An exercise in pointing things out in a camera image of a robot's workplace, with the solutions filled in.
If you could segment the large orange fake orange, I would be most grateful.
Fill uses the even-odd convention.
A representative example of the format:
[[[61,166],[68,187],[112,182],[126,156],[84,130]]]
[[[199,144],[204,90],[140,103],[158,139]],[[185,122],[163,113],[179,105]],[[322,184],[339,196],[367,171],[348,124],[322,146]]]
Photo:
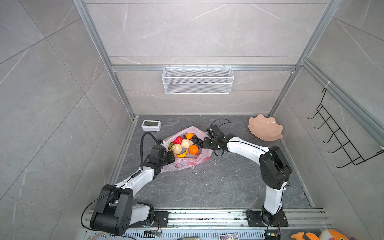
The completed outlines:
[[[189,147],[189,153],[191,155],[196,155],[199,152],[199,147],[197,145],[191,145]]]

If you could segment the pink printed plastic bag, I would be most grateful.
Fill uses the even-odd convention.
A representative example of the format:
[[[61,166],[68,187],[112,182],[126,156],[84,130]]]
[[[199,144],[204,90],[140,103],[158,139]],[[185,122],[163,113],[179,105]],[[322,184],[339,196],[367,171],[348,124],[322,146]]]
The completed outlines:
[[[189,128],[183,129],[180,132],[176,133],[175,135],[172,135],[164,140],[164,145],[166,148],[169,147],[169,144],[173,142],[177,137],[181,137],[184,134],[191,133],[196,135],[199,139],[203,140],[204,138],[208,137],[209,135],[206,132],[201,131],[195,126],[191,126]],[[170,172],[170,171],[176,171],[176,170],[183,170],[187,168],[194,168],[195,166],[202,164],[206,161],[208,161],[213,154],[213,150],[208,149],[202,149],[197,153],[196,155],[191,155],[188,153],[185,158],[179,158],[176,157],[173,153],[172,155],[175,156],[175,162],[171,163],[169,165],[166,165],[162,169],[162,173],[164,172]]]

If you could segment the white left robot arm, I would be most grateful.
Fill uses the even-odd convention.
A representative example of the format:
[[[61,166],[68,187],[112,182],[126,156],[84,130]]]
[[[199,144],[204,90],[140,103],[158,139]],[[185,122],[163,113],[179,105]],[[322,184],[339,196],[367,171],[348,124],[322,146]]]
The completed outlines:
[[[163,145],[154,145],[135,173],[115,185],[105,185],[101,189],[90,220],[90,229],[122,236],[136,223],[151,226],[155,221],[153,205],[134,204],[133,198],[161,173],[164,166],[174,162],[175,155],[171,151]]]

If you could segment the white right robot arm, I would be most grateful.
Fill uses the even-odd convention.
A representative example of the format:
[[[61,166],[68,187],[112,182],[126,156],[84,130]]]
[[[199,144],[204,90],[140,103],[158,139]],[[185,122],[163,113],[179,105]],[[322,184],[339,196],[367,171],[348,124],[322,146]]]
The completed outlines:
[[[235,153],[260,166],[261,177],[266,185],[266,197],[261,210],[260,219],[266,226],[278,224],[284,215],[283,195],[289,182],[292,168],[282,150],[251,144],[239,137],[225,135],[217,125],[207,128],[208,137],[203,140],[205,149]]]

